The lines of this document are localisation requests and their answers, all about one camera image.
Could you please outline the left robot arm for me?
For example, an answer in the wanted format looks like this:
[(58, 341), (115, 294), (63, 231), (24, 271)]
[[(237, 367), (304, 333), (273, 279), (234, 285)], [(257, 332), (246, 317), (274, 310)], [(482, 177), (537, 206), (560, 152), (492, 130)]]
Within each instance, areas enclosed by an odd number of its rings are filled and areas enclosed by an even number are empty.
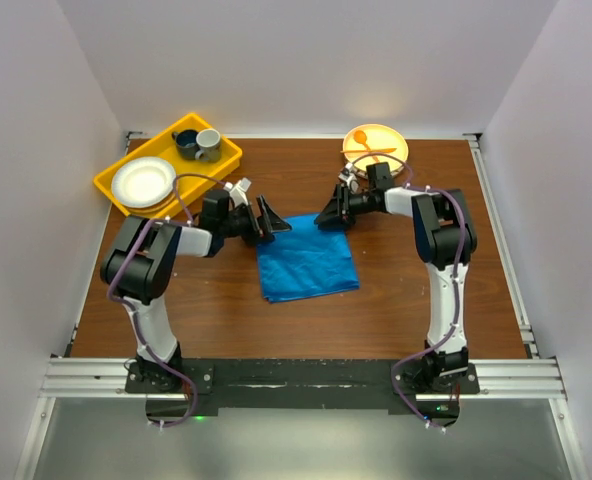
[(161, 392), (185, 390), (182, 353), (172, 332), (164, 295), (178, 256), (211, 258), (228, 238), (248, 246), (269, 244), (292, 230), (263, 196), (254, 209), (236, 187), (209, 191), (198, 221), (146, 219), (130, 215), (102, 262), (107, 297), (126, 310), (137, 342), (134, 375)]

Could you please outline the blue cloth napkin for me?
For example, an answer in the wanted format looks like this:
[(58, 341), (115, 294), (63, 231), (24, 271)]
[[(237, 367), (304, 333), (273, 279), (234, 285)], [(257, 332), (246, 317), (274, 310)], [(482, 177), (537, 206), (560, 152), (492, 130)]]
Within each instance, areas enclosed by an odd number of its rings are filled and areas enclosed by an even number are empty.
[(270, 303), (356, 290), (360, 281), (346, 234), (323, 231), (314, 214), (292, 216), (289, 232), (256, 248), (260, 287)]

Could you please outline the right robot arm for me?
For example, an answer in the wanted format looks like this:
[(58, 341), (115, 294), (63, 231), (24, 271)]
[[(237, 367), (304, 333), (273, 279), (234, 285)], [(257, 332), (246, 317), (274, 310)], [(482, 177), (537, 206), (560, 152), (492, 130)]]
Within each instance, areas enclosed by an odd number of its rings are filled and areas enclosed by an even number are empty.
[(331, 199), (315, 219), (320, 230), (347, 230), (356, 217), (372, 212), (413, 220), (417, 254), (430, 286), (430, 323), (425, 348), (393, 367), (394, 380), (415, 392), (445, 392), (467, 374), (469, 350), (464, 328), (464, 290), (477, 235), (460, 190), (397, 186), (386, 163), (366, 169), (360, 189), (356, 167), (339, 174)]

